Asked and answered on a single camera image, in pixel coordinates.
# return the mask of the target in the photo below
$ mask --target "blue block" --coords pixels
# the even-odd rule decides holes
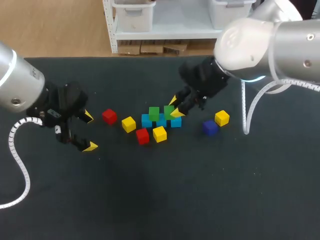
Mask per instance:
[[[141,125],[143,129],[152,128],[152,121],[149,120],[149,114],[141,115]]]
[[[208,136],[215,135],[219,131],[219,126],[213,120],[204,122],[202,128]]]
[[[165,119],[165,115],[163,113],[159,114],[159,121],[156,122],[156,127],[167,127],[167,120]]]
[[[182,126],[182,118],[181,117],[177,117],[173,120],[171,120],[171,127],[172,128],[181,128]]]

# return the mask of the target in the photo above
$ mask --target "white cable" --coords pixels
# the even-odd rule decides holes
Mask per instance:
[[[28,192],[30,190],[30,177],[28,174],[28,171],[24,165],[24,163],[22,162],[21,158],[19,157],[16,148],[15,148],[15,134],[16,131],[18,130],[18,128],[25,124],[25,123],[34,123],[34,124],[38,124],[42,126],[42,120],[40,118],[36,118],[36,117],[26,117],[21,119],[20,121],[16,122],[13,127],[11,128],[10,134],[9,134],[9,148],[11,151],[12,156],[14,157],[15,161],[18,163],[23,175],[24,175],[24,180],[25,180],[25,189],[24,192],[22,193],[22,195],[17,198],[16,200],[6,203],[6,204],[1,204],[0,205],[0,209],[5,209],[5,208],[9,208],[12,207],[13,205],[16,205],[18,203],[20,203],[27,195]]]
[[[286,84],[290,84],[290,85],[296,85],[299,87],[303,87],[306,89],[310,89],[310,90],[314,90],[316,92],[320,92],[320,86],[306,82],[306,81],[301,81],[301,80],[295,80],[295,79],[283,79],[283,80],[279,80],[280,85],[286,85]],[[249,108],[249,112],[247,115],[246,112],[246,83],[244,81],[241,81],[241,97],[242,97],[242,128],[243,128],[243,132],[244,134],[248,135],[250,132],[250,125],[251,125],[251,119],[252,116],[254,114],[254,110],[256,108],[256,105],[258,104],[260,98],[267,92],[269,91],[271,88],[273,88],[274,86],[278,85],[278,83],[276,81],[272,81],[269,84],[267,84],[266,86],[264,86],[259,92],[258,94],[255,96],[255,98],[253,99],[251,106]]]

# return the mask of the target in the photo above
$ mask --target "yellow fingertip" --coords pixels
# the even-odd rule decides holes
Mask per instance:
[[[91,114],[90,114],[87,110],[85,110],[85,113],[84,113],[84,114],[87,115],[89,118],[92,119],[91,121],[88,121],[87,124],[88,124],[88,123],[91,123],[91,122],[94,120],[94,118],[91,116]]]
[[[179,118],[179,117],[185,116],[183,113],[179,112],[178,108],[176,108],[170,115],[174,118]]]
[[[176,97],[176,95],[174,95],[171,102],[169,103],[169,105],[173,104],[176,100],[177,100],[177,97]]]
[[[90,142],[90,147],[88,147],[87,149],[83,150],[82,152],[90,152],[92,150],[95,150],[97,147],[98,147],[98,145],[91,141]]]

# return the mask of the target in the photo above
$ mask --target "plastic storage bin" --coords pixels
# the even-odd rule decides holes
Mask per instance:
[[[150,32],[155,5],[155,1],[147,3],[146,0],[116,0],[112,6],[118,17],[118,28],[128,33]]]
[[[246,18],[256,0],[209,0],[210,18],[214,29],[223,29],[230,22]]]

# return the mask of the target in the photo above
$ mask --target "green block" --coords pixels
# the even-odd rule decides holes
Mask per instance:
[[[175,110],[175,106],[164,106],[164,118],[165,120],[174,120],[175,118],[170,114]]]
[[[158,122],[159,114],[160,114],[160,107],[158,106],[149,107],[149,120],[151,122]]]

